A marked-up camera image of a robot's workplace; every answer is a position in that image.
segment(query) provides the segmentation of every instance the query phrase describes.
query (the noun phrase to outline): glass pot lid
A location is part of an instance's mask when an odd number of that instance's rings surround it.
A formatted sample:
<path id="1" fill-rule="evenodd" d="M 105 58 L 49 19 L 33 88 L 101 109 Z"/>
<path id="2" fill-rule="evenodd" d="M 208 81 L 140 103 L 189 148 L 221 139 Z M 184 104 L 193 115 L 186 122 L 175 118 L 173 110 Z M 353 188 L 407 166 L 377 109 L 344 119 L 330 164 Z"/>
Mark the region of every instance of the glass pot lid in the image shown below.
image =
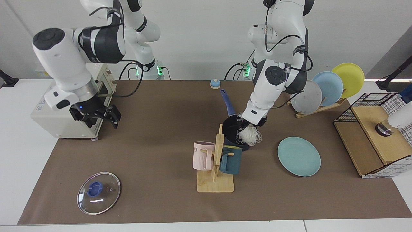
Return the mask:
<path id="1" fill-rule="evenodd" d="M 87 179 L 77 194 L 77 206 L 89 215 L 108 211 L 120 195 L 120 181 L 112 173 L 101 172 Z"/>

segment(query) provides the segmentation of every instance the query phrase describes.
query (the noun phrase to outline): teal plate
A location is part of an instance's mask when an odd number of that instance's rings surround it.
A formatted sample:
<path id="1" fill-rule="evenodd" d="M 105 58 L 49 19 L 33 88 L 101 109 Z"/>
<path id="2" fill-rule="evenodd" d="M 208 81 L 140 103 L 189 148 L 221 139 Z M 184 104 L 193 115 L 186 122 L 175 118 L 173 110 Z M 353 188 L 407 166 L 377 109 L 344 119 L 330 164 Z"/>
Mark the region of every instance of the teal plate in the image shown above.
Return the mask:
<path id="1" fill-rule="evenodd" d="M 318 150 L 308 141 L 299 137 L 288 137 L 281 141 L 278 156 L 282 165 L 298 176 L 315 175 L 321 168 Z"/>

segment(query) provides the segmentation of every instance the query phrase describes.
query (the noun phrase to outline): mug handle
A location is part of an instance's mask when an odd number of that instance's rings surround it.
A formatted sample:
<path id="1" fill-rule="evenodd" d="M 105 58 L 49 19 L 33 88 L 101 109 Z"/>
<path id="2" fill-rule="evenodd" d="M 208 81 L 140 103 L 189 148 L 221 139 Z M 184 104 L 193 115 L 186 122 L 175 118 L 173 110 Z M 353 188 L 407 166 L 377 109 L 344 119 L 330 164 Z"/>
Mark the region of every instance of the mug handle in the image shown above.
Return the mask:
<path id="1" fill-rule="evenodd" d="M 222 160 L 220 161 L 220 166 L 222 166 L 223 163 L 225 163 L 225 171 L 227 172 L 227 156 L 228 154 L 223 154 L 222 155 Z"/>
<path id="2" fill-rule="evenodd" d="M 212 167 L 212 150 L 211 149 L 206 149 L 206 163 L 204 166 L 204 169 L 210 169 Z"/>

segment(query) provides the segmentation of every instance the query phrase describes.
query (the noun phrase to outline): dark green mug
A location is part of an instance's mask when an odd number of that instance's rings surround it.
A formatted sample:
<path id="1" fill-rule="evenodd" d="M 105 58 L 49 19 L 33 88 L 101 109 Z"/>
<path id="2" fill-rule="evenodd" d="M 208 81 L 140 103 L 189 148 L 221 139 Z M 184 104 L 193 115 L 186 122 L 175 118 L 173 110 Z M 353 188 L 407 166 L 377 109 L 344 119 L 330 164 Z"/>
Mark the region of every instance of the dark green mug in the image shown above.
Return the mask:
<path id="1" fill-rule="evenodd" d="M 225 145 L 219 169 L 223 173 L 237 175 L 240 171 L 241 160 L 242 148 Z"/>

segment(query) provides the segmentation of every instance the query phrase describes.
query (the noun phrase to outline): brown paper mat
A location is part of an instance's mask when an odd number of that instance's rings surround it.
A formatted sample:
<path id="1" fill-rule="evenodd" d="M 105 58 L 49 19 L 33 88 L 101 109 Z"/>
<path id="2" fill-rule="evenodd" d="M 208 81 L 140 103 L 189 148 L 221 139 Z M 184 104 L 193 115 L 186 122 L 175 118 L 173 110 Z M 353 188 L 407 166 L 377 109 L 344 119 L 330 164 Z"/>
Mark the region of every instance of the brown paper mat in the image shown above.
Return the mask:
<path id="1" fill-rule="evenodd" d="M 120 81 L 117 93 L 137 81 Z M 222 83 L 235 110 L 253 91 L 246 81 Z M 286 99 L 283 95 L 277 104 Z M 263 142 L 242 156 L 235 191 L 196 192 L 193 142 L 213 142 L 227 117 L 222 96 L 208 81 L 143 81 L 130 98 L 114 99 L 123 117 L 114 130 L 104 123 L 100 140 L 57 142 L 19 224 L 154 223 L 411 217 L 392 179 L 359 178 L 333 126 L 349 105 L 296 119 L 291 106 L 273 109 L 260 129 Z M 319 151 L 319 172 L 299 178 L 280 164 L 277 146 L 289 136 Z M 85 215 L 76 195 L 91 175 L 116 174 L 122 192 L 112 209 Z"/>

